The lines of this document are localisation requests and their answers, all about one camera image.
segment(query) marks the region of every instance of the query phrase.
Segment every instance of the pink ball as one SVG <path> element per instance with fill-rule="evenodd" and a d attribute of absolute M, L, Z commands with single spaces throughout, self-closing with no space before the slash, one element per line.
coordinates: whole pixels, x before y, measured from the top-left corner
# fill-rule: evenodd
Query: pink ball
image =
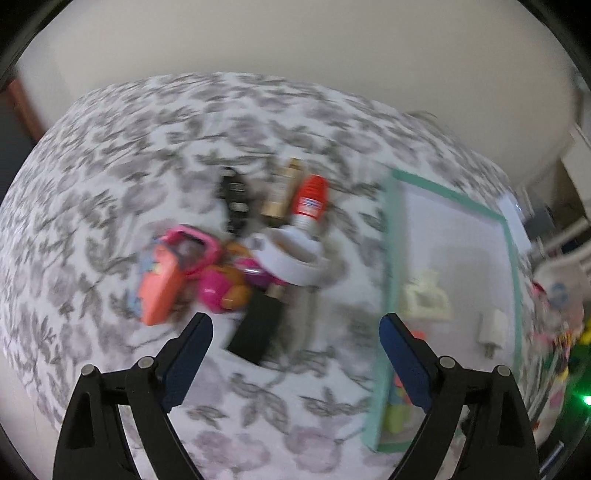
<path fill-rule="evenodd" d="M 197 294 L 199 295 L 199 300 L 213 313 L 223 313 L 227 310 L 222 307 L 222 299 L 231 287 L 232 283 L 223 273 L 213 268 L 208 268 L 203 271 L 199 278 Z"/>

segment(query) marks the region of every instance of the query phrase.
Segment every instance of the red and white bottle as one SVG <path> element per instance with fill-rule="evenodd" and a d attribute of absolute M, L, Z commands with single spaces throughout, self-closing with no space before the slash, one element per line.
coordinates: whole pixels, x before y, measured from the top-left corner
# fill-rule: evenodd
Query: red and white bottle
<path fill-rule="evenodd" d="M 310 175 L 295 194 L 291 224 L 315 236 L 320 217 L 326 210 L 329 183 L 320 175 Z"/>

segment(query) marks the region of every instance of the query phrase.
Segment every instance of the orange object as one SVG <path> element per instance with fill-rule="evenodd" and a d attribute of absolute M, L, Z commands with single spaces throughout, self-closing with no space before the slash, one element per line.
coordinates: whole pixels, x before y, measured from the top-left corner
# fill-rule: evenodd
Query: orange object
<path fill-rule="evenodd" d="M 310 175 L 295 194 L 292 224 L 310 233 L 328 203 L 329 183 L 320 175 Z"/>
<path fill-rule="evenodd" d="M 138 289 L 142 303 L 141 319 L 146 325 L 156 325 L 166 320 L 185 282 L 177 256 L 163 244 L 154 247 L 153 256 L 154 263 L 145 273 Z"/>

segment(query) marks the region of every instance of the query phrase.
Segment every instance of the bed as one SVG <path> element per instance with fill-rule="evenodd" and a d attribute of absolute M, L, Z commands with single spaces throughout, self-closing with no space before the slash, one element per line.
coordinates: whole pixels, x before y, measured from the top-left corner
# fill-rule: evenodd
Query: bed
<path fill-rule="evenodd" d="M 212 314 L 212 347 L 170 418 L 207 479 L 391 471 L 401 454 L 372 453 L 359 438 L 383 313 L 381 180 L 400 168 L 496 209 L 508 179 L 428 115 L 264 75 L 158 76 L 90 92 L 18 173 L 0 206 L 0 344 L 56 430 L 84 364 L 130 367 L 203 310 L 181 301 L 170 322 L 143 327 L 126 306 L 138 250 L 176 223 L 223 236 L 219 168 L 237 168 L 261 198 L 289 157 L 330 182 L 326 241 L 336 261 L 318 298 L 296 294 L 265 368 L 223 349 L 239 315 Z M 529 265 L 519 267 L 525 391 L 535 319 Z M 304 332 L 295 349 L 294 332 Z M 152 478 L 122 415 L 139 471 Z M 452 445 L 443 472 L 460 449 Z"/>

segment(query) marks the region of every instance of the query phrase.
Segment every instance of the metal screw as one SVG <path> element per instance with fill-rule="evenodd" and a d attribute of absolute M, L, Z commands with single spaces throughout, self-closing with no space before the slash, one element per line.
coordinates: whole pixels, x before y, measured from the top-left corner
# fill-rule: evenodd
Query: metal screw
<path fill-rule="evenodd" d="M 92 375 L 92 373 L 94 371 L 95 371 L 95 366 L 92 364 L 87 364 L 82 367 L 82 370 L 80 371 L 80 373 L 82 374 L 83 377 L 88 377 L 89 375 Z"/>
<path fill-rule="evenodd" d="M 511 370 L 506 365 L 499 365 L 496 367 L 496 371 L 499 372 L 499 375 L 502 377 L 508 377 L 511 375 Z"/>
<path fill-rule="evenodd" d="M 456 366 L 456 361 L 450 357 L 450 356 L 442 356 L 439 359 L 439 364 L 443 367 L 443 368 L 453 368 Z"/>
<path fill-rule="evenodd" d="M 140 368 L 150 368 L 154 364 L 154 358 L 151 356 L 143 356 L 139 359 L 138 366 Z"/>

